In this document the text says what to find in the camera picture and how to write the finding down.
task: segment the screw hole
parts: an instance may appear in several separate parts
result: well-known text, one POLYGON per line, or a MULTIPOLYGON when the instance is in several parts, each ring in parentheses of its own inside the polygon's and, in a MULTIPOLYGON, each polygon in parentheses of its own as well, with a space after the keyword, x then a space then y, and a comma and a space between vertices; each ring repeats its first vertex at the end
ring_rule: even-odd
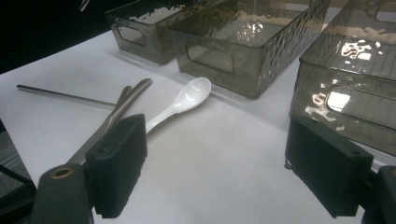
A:
POLYGON ((52 179, 61 179, 74 173, 73 168, 64 167, 52 173, 52 179))

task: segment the white tabletop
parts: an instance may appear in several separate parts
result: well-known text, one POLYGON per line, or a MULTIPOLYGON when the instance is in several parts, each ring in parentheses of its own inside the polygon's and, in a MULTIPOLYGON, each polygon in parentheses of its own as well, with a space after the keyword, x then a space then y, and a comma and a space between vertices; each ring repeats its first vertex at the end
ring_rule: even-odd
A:
MULTIPOLYGON (((95 223, 361 223, 333 219, 284 168, 296 59, 259 99, 213 86, 192 111, 148 135, 142 175, 121 216, 95 223)), ((164 110, 193 77, 119 51, 108 32, 0 76, 0 118, 33 178, 65 163, 112 108, 18 91, 18 84, 115 103, 151 78, 124 117, 164 110)))

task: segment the spoon bowl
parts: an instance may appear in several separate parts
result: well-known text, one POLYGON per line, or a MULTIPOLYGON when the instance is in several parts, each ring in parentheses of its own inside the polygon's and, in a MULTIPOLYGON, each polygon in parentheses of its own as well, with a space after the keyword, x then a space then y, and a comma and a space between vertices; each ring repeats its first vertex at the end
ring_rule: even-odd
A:
POLYGON ((189 82, 178 94, 176 100, 162 113, 146 123, 146 133, 169 117, 191 110, 200 105, 211 91, 211 83, 205 77, 198 77, 189 82))

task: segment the dark background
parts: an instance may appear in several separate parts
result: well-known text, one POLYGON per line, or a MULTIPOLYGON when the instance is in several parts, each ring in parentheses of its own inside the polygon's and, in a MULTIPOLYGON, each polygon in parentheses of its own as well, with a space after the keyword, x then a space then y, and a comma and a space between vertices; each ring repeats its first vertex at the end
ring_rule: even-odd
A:
POLYGON ((0 74, 110 30, 105 12, 134 0, 17 0, 0 3, 0 74))

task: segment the black cable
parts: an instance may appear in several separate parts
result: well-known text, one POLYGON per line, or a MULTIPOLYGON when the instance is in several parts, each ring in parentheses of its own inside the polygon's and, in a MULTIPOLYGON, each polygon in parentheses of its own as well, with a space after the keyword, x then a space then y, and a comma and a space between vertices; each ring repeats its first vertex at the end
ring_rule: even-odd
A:
POLYGON ((31 186, 35 185, 31 179, 28 179, 24 176, 18 175, 17 173, 9 170, 7 167, 5 167, 1 164, 0 164, 0 172, 5 175, 8 175, 9 177, 11 177, 13 179, 16 179, 16 180, 22 182, 23 184, 27 184, 27 185, 31 185, 31 186))

